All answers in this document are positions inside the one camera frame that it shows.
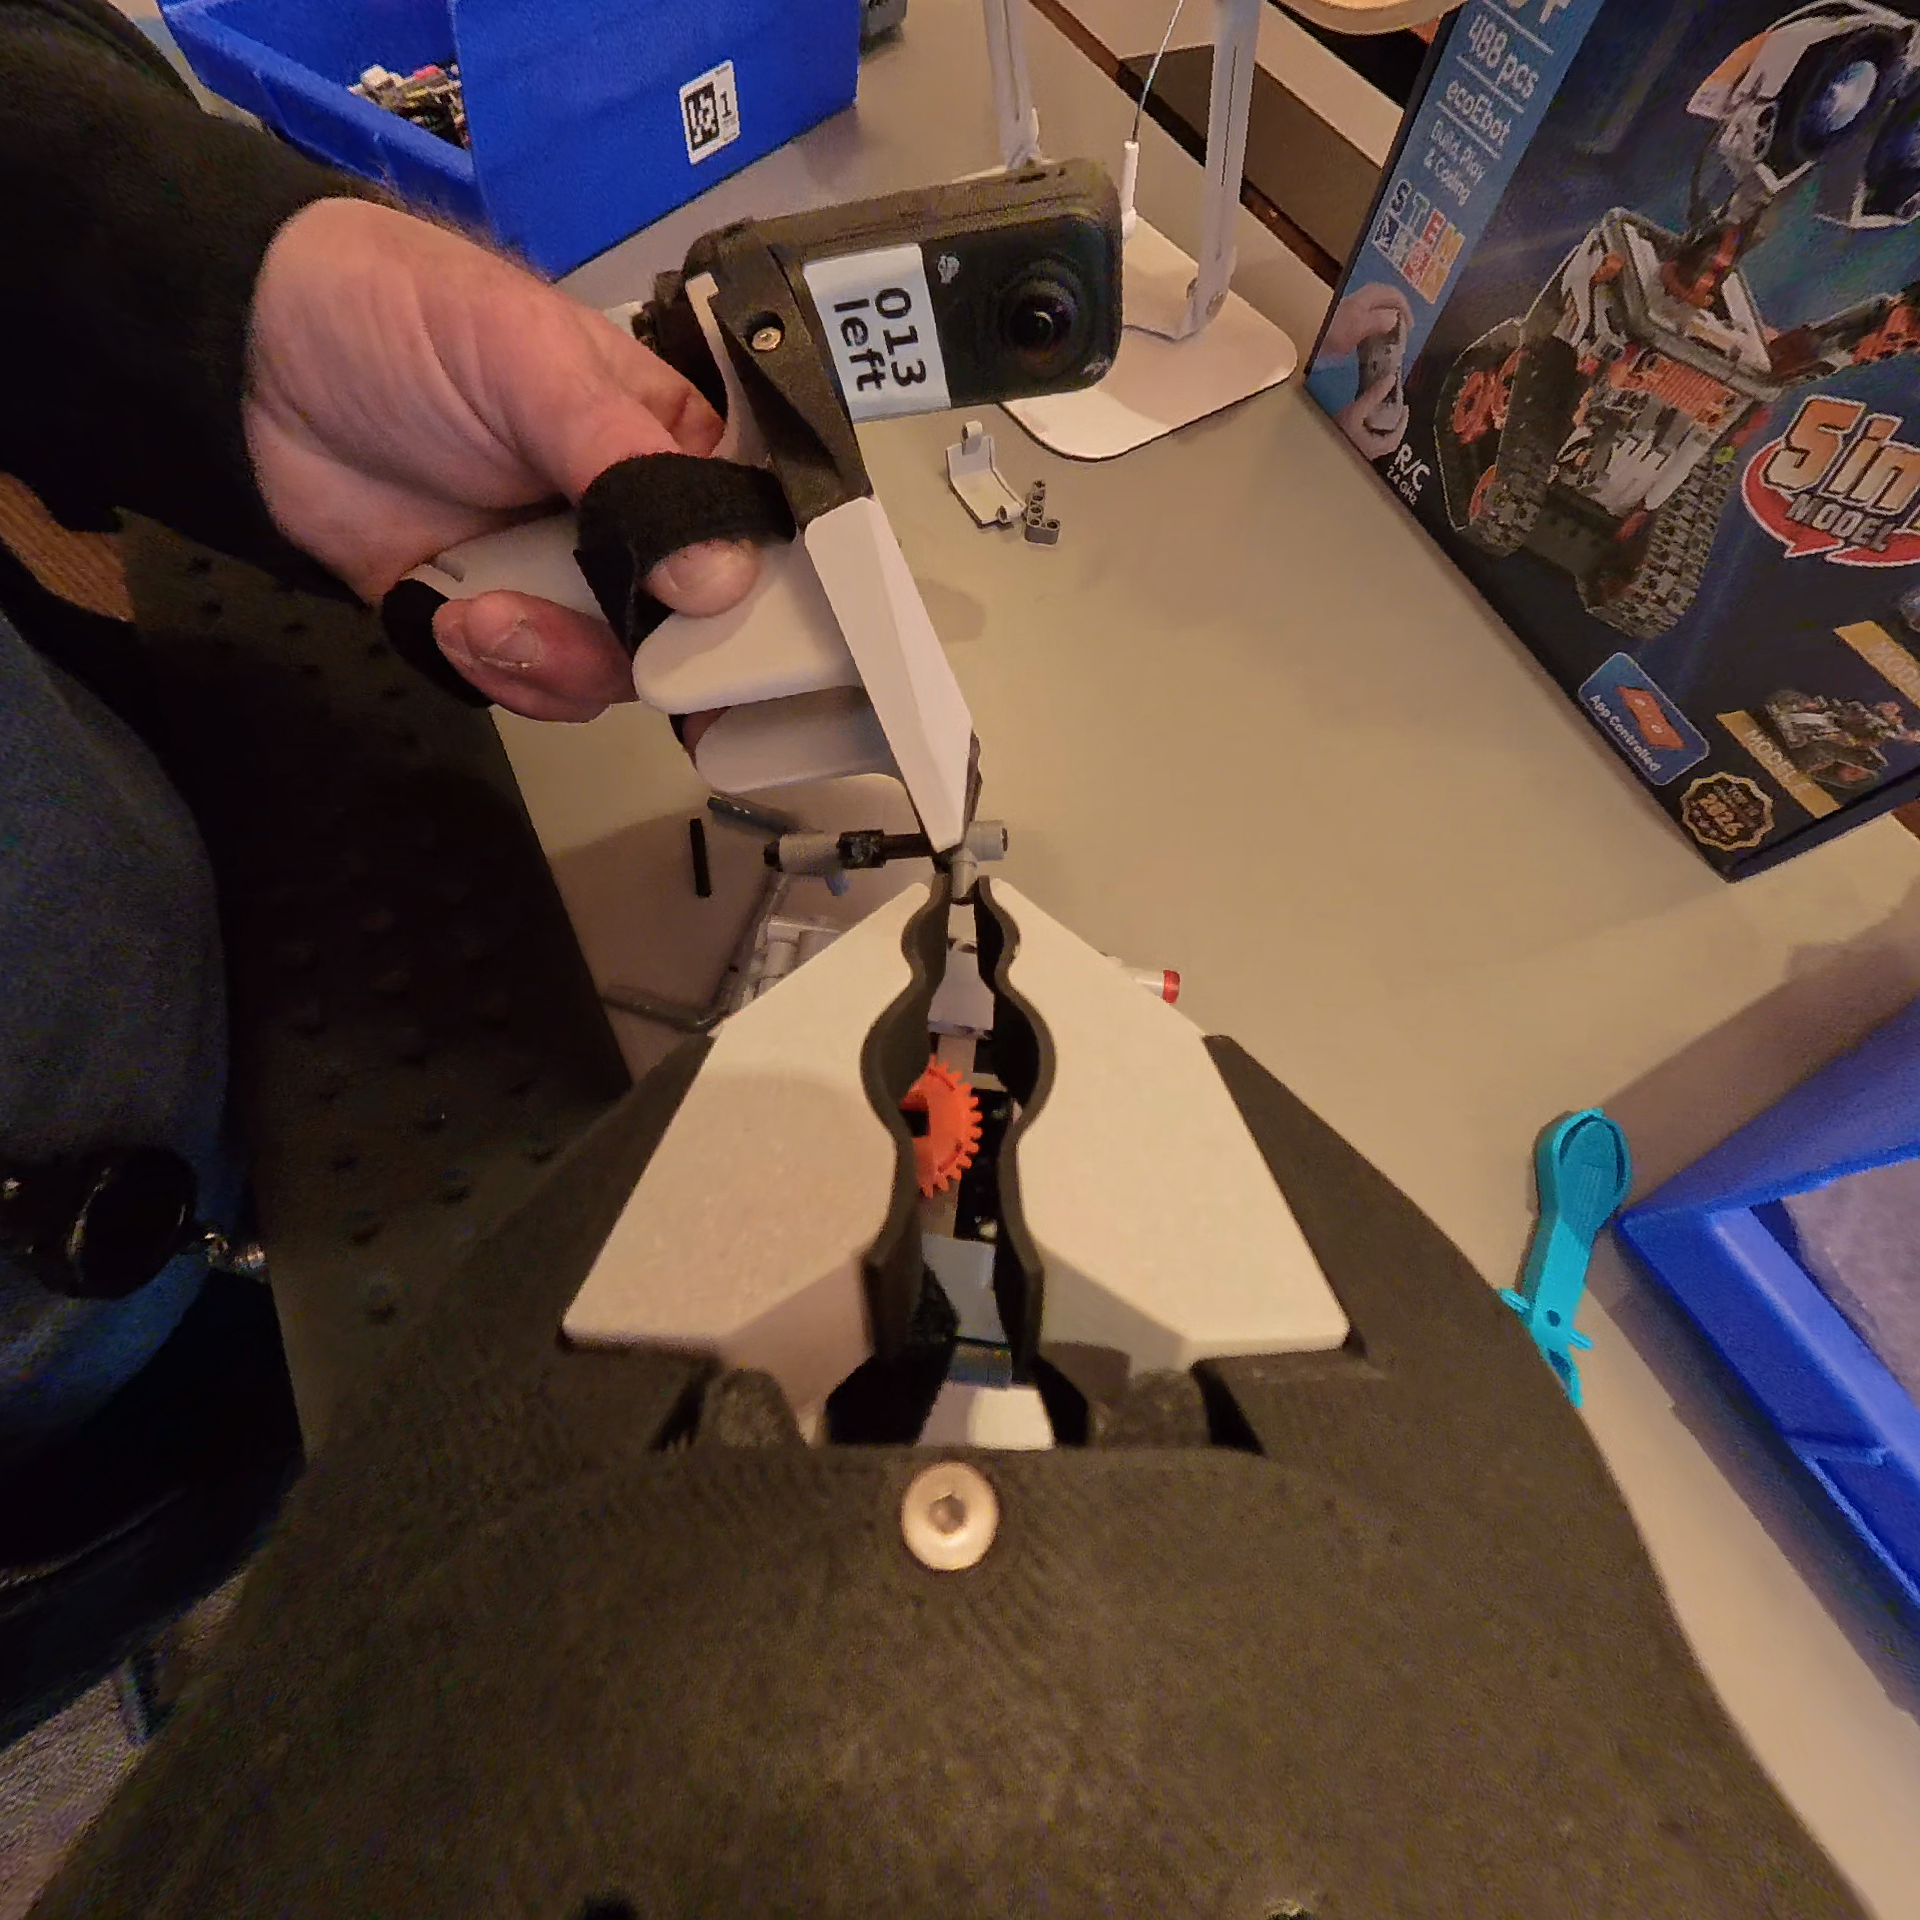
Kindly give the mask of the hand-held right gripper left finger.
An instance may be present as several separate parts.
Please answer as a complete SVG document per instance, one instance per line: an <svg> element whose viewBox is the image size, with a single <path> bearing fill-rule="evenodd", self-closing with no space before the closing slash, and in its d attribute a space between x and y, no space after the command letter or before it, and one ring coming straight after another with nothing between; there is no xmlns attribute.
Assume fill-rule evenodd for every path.
<svg viewBox="0 0 1920 1920"><path fill-rule="evenodd" d="M923 883L723 1022L585 1285L576 1347L658 1347L779 1380L806 1438L873 1351L862 1259L897 1191L897 1143L859 1049L907 988Z"/></svg>

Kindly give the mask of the robot building kit box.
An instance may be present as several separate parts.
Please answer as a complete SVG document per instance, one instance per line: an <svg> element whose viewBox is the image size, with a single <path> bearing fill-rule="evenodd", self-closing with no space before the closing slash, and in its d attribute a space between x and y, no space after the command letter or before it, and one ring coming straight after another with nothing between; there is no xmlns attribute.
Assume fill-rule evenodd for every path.
<svg viewBox="0 0 1920 1920"><path fill-rule="evenodd" d="M1915 4L1466 4L1307 393L1728 879L1918 786Z"/></svg>

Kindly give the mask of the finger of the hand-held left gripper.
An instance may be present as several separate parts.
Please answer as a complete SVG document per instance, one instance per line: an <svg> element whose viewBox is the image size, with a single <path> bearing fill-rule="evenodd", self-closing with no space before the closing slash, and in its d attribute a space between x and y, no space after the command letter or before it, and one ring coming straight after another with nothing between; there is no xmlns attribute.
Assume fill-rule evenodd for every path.
<svg viewBox="0 0 1920 1920"><path fill-rule="evenodd" d="M803 542L929 843L946 855L973 818L973 719L897 530L876 495L857 495Z"/></svg>

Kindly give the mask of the pile of brick parts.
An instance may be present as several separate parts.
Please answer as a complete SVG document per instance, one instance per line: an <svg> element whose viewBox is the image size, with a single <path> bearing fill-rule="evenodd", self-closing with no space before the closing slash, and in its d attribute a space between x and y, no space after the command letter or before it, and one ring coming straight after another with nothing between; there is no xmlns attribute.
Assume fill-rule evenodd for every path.
<svg viewBox="0 0 1920 1920"><path fill-rule="evenodd" d="M410 125L466 151L470 147L461 69L456 61L396 70L371 63L349 94Z"/></svg>

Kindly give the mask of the person's left hand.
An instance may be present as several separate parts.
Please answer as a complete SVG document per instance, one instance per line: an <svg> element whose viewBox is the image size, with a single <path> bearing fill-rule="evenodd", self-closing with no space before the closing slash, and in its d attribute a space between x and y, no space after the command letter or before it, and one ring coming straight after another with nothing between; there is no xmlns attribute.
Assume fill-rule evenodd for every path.
<svg viewBox="0 0 1920 1920"><path fill-rule="evenodd" d="M324 198L251 302L248 447L286 539L363 602L723 418L602 314L410 213Z"/></svg>

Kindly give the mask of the grey orange brick assembly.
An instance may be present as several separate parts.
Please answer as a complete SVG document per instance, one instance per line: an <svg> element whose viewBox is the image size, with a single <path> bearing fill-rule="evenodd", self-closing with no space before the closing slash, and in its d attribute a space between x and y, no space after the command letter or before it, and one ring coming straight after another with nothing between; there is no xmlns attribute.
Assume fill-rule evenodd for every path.
<svg viewBox="0 0 1920 1920"><path fill-rule="evenodd" d="M989 1386L1040 1397L1046 1446L1098 1434L1091 1394L1046 1345L1117 1353L1141 1338L1139 1308L1099 1308L1091 1335L1067 1330L1070 1305L1098 1281L1121 1281L1139 1231L1099 1253L1108 1199L1152 1197L1144 1173L1110 1183L1117 1147L1093 1133L1116 1121L1113 1095L1093 1115L1067 1111L1060 1043L1070 1015L1098 993L1067 988L1056 1015L1040 1009L1042 916L1009 887L958 870L938 879L902 925L907 988L859 1043L859 1091L889 1131L894 1196L880 1231L856 1261L872 1353L818 1389L822 1434L836 1445L915 1445L965 1347L1001 1356Z"/></svg>

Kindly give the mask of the blue plastic bin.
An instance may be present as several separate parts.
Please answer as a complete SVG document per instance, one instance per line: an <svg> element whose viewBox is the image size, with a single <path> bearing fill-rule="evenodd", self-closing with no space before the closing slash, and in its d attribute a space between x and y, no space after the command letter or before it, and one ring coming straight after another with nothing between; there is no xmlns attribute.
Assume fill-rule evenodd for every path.
<svg viewBox="0 0 1920 1920"><path fill-rule="evenodd" d="M163 4L198 79L302 153L564 275L852 106L859 3ZM458 149L352 97L458 63Z"/></svg>
<svg viewBox="0 0 1920 1920"><path fill-rule="evenodd" d="M1909 1003L1618 1219L1618 1238L1717 1353L1909 1626L1918 1602L1918 1412L1817 1282L1788 1205L1918 1149Z"/></svg>

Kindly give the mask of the black perforated panel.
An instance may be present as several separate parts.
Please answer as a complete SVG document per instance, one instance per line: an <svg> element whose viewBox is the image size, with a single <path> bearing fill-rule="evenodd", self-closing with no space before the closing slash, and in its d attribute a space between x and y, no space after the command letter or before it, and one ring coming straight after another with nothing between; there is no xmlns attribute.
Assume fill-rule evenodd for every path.
<svg viewBox="0 0 1920 1920"><path fill-rule="evenodd" d="M494 722L378 619L123 539L221 887L230 1105L310 1438L632 1083Z"/></svg>

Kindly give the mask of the black round knob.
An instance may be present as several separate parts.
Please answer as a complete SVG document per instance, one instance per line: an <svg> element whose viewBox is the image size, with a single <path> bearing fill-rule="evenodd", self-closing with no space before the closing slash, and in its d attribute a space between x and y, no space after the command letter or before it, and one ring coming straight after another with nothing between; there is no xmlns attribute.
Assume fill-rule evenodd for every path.
<svg viewBox="0 0 1920 1920"><path fill-rule="evenodd" d="M243 1281L270 1278L265 1247L209 1222L192 1166L154 1145L5 1159L2 1251L73 1300L122 1300L180 1257Z"/></svg>

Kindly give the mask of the white curved panel piece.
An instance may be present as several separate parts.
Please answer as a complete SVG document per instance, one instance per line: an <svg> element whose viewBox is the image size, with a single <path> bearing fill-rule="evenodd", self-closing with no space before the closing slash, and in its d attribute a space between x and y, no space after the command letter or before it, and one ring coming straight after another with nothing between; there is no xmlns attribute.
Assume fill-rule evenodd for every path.
<svg viewBox="0 0 1920 1920"><path fill-rule="evenodd" d="M945 451L946 478L955 499L980 529L1016 525L1024 517L1024 495L997 469L995 438L985 423L969 418L962 437Z"/></svg>

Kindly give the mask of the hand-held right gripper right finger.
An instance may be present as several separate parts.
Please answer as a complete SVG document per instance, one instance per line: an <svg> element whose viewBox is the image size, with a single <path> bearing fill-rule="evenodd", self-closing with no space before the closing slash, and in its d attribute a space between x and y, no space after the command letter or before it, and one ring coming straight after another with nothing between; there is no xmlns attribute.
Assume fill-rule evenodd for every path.
<svg viewBox="0 0 1920 1920"><path fill-rule="evenodd" d="M1051 1085L1016 1151L1044 1268L1040 1338L1136 1370L1321 1353L1349 1335L1180 977L1107 956L1016 889L1013 988L1044 1022Z"/></svg>

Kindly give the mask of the grey axle connector piece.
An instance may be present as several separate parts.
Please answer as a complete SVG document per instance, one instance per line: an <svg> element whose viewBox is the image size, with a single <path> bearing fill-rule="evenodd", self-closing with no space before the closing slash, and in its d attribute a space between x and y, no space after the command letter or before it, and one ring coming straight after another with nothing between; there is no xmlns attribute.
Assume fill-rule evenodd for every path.
<svg viewBox="0 0 1920 1920"><path fill-rule="evenodd" d="M976 821L946 852L936 850L923 831L784 831L764 850L764 861L789 878L820 878L838 897L851 873L926 860L948 878L950 901L962 903L973 898L979 868L1005 850L1005 823Z"/></svg>

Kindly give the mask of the person's left forearm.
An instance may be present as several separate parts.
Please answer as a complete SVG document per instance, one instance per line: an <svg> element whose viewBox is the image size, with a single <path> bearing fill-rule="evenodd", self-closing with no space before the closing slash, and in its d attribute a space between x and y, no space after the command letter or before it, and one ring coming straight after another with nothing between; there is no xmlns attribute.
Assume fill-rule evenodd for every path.
<svg viewBox="0 0 1920 1920"><path fill-rule="evenodd" d="M2 4L2 469L75 533L116 514L349 599L277 530L243 423L275 234L361 190L206 115L107 4Z"/></svg>

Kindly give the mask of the white desk stand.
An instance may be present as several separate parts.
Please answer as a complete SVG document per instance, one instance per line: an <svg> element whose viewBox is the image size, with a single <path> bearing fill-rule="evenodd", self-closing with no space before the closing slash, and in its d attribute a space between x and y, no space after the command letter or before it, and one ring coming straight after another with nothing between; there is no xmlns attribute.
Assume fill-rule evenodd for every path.
<svg viewBox="0 0 1920 1920"><path fill-rule="evenodd" d="M1141 132L1125 139L1117 161L1123 339L1113 366L1089 390L1005 405L1044 447L1107 462L1296 371L1298 351L1284 329L1233 290L1256 70L1257 4L1216 4L1198 255L1139 218Z"/></svg>

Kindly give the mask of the teal brick separator tool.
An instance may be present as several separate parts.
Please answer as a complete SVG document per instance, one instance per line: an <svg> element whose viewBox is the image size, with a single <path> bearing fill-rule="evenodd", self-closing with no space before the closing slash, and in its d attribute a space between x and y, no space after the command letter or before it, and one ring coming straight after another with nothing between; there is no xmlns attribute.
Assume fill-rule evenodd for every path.
<svg viewBox="0 0 1920 1920"><path fill-rule="evenodd" d="M1576 1356L1594 1345L1576 1325L1594 1247L1620 1210L1632 1178L1625 1131L1600 1109L1554 1121L1534 1145L1539 1220L1528 1244L1523 1282L1501 1290L1499 1299L1520 1316L1572 1405L1582 1403Z"/></svg>

